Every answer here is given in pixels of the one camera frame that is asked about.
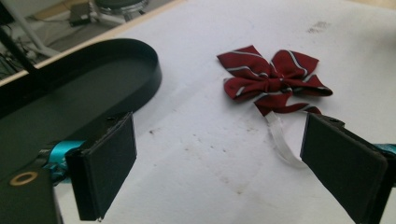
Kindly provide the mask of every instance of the black plastic tray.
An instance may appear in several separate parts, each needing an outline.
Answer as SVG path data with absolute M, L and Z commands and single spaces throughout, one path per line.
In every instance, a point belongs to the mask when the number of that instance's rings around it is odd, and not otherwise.
M 38 73 L 49 91 L 30 75 L 0 87 L 0 179 L 47 143 L 87 139 L 105 117 L 136 111 L 162 80 L 155 50 L 133 39 L 88 46 Z

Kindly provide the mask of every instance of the white ribbon tail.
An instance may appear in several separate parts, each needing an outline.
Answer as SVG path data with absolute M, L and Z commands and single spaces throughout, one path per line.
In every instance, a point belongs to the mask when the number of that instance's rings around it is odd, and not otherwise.
M 296 168 L 307 168 L 307 165 L 303 161 L 295 157 L 293 152 L 291 151 L 288 143 L 285 140 L 282 126 L 277 115 L 273 111 L 271 111 L 265 116 L 265 118 L 267 119 L 271 135 L 273 136 L 275 141 L 276 152 L 290 165 Z

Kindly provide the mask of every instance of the white surface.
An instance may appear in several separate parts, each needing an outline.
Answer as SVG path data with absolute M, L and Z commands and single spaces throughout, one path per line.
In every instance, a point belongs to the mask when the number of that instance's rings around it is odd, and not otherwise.
M 353 223 L 309 169 L 279 159 L 253 103 L 228 99 L 216 55 L 254 45 L 268 60 L 279 49 L 316 57 L 334 95 L 310 102 L 370 142 L 396 143 L 395 21 L 346 1 L 194 0 L 121 34 L 157 50 L 163 84 L 134 114 L 138 157 L 103 223 Z M 298 154 L 304 114 L 280 117 Z M 71 187 L 56 190 L 65 223 L 79 223 Z M 395 196 L 382 223 L 396 220 Z

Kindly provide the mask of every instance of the ribbon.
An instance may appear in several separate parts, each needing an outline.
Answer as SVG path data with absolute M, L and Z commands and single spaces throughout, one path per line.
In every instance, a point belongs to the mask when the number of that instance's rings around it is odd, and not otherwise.
M 222 66 L 234 77 L 224 79 L 225 92 L 235 101 L 256 97 L 255 106 L 266 118 L 279 155 L 296 167 L 305 167 L 286 143 L 276 113 L 305 111 L 320 114 L 307 103 L 287 105 L 293 94 L 329 96 L 332 91 L 313 74 L 318 59 L 290 50 L 280 50 L 271 62 L 249 46 L 218 55 Z

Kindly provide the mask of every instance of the bow knot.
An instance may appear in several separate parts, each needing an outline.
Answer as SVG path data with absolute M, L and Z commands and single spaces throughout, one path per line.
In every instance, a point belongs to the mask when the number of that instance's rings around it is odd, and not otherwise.
M 264 116 L 271 111 L 320 113 L 316 107 L 306 103 L 286 105 L 295 92 L 332 95 L 332 91 L 313 74 L 318 59 L 302 53 L 280 50 L 268 63 L 253 46 L 249 46 L 221 54 L 218 58 L 234 76 L 224 81 L 225 92 L 236 101 L 258 97 L 255 105 Z

